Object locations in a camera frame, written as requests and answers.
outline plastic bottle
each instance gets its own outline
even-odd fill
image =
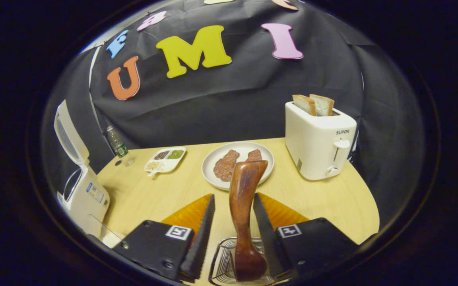
[[[112,126],[107,127],[107,137],[109,138],[109,144],[114,152],[116,152],[117,156],[124,158],[123,160],[126,161],[126,165],[132,165],[133,159],[130,158],[127,147],[121,141],[120,136],[116,134]]]

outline toaster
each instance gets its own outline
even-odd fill
[[[356,131],[356,121],[340,110],[312,116],[294,102],[285,104],[285,145],[300,174],[321,180],[342,172]]]

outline wooden table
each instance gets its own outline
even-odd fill
[[[338,176],[322,180],[304,179],[291,159],[285,138],[251,140],[267,147],[275,158],[269,178],[258,192],[284,203],[302,215],[315,219],[325,217],[354,242],[360,244],[379,228],[378,208],[374,198],[351,163],[347,162]],[[131,166],[115,166],[115,157],[98,174],[99,182],[109,192],[111,205],[104,224],[113,232],[129,234],[145,219],[161,221],[188,203],[209,193],[215,194],[215,215],[201,278],[196,285],[210,285],[208,275],[217,244],[234,237],[229,213],[229,194],[210,185],[202,176],[204,158],[226,143],[187,145],[187,152],[176,169],[167,174],[148,177],[146,162],[158,150],[130,150],[135,157]],[[251,213],[253,237],[260,237],[256,216]]]

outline white plate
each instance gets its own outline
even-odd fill
[[[178,158],[178,159],[167,159],[167,157],[169,157],[171,155],[171,153],[174,151],[174,150],[182,150],[183,151],[183,154],[181,154],[181,157]],[[160,154],[161,152],[165,152],[165,151],[168,151],[167,155],[163,158],[163,159],[157,159],[155,160],[155,156],[157,156],[158,154]],[[147,168],[147,165],[151,162],[157,162],[158,164],[160,164],[162,162],[162,166],[160,167],[160,170],[157,171],[157,173],[168,173],[168,172],[172,172],[176,166],[178,165],[178,163],[181,161],[181,159],[183,159],[183,156],[185,156],[185,153],[187,152],[187,149],[185,147],[172,147],[172,148],[165,148],[165,149],[160,149],[158,150],[153,156],[151,156],[151,159],[147,161],[147,163],[144,165],[144,170],[146,172],[151,172],[152,170],[149,170]]]
[[[229,186],[231,186],[231,182],[224,182],[220,178],[217,178],[215,176],[215,173],[213,172],[213,168],[215,167],[217,161],[222,159],[222,157],[225,154],[227,154],[227,152],[229,152],[229,150],[231,149],[235,150],[240,154],[240,157],[236,159],[236,163],[246,161],[249,152],[255,149],[259,149],[261,152],[262,159],[268,161],[268,166],[264,174],[262,175],[262,178],[260,179],[259,183],[261,184],[269,177],[269,175],[271,174],[271,170],[273,170],[273,165],[275,164],[275,159],[273,158],[273,154],[271,154],[269,149],[261,144],[253,142],[235,142],[226,144],[213,150],[210,154],[206,156],[206,158],[204,158],[204,161],[202,162],[201,166],[201,172],[206,181],[208,181],[210,184],[219,189],[229,191]]]

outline steak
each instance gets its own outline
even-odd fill
[[[255,149],[248,153],[248,159],[246,162],[262,161],[259,149]]]
[[[224,182],[229,182],[233,176],[234,166],[236,166],[236,159],[238,159],[238,157],[240,157],[238,152],[229,150],[229,152],[215,164],[213,168],[215,176]]]

